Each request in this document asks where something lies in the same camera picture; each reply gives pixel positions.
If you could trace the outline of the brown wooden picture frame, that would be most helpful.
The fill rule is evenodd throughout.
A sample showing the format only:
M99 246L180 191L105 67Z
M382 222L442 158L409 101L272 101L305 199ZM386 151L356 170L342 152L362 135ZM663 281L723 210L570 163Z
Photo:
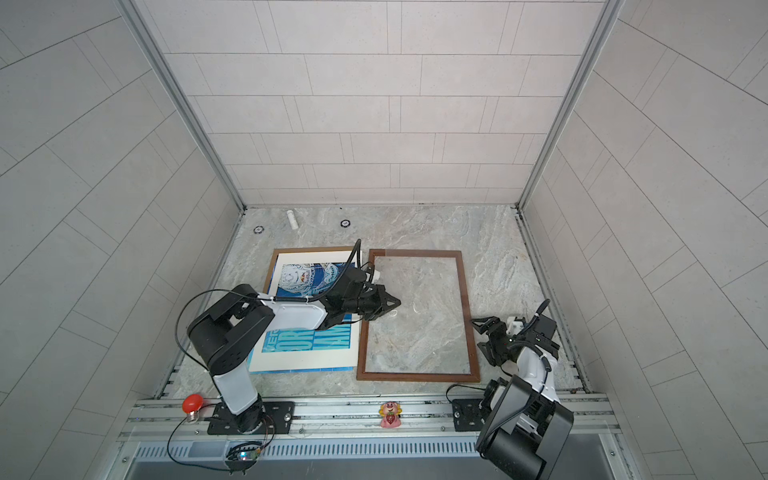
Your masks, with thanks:
M369 266L400 305L362 324L357 379L479 382L462 253L372 249Z

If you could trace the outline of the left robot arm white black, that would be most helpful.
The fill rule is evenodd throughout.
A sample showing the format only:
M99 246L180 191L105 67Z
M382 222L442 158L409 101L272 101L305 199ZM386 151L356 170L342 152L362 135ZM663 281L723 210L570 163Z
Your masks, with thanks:
M229 431L244 434L266 424L267 411L247 368L247 357L266 333L324 331L348 315L373 321L401 305L383 285L372 282L369 270L347 265L317 294L268 297L248 284L222 292L222 298L192 320L187 337L221 396Z

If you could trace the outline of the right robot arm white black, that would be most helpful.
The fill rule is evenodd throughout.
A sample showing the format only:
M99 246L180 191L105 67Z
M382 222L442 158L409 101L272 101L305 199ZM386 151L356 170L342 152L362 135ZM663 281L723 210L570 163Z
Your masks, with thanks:
M557 323L539 310L513 335L497 317L474 319L472 324L488 336L478 348L491 365L513 362L518 368L517 374L486 388L483 405L490 412L476 451L512 479L548 479L574 423L552 376L560 350L554 341Z

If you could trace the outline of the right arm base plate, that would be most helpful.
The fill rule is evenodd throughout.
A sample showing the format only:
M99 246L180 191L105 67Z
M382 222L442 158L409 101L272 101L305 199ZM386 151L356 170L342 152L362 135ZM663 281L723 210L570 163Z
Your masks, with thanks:
M456 432L480 432L492 411L488 402L479 398L454 399L451 407Z

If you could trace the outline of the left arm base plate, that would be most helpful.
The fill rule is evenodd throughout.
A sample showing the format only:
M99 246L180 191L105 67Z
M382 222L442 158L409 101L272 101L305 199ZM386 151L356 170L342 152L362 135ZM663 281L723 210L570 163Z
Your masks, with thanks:
M293 419L294 402L257 400L242 413L233 414L224 402L215 405L208 420L208 435L287 434Z

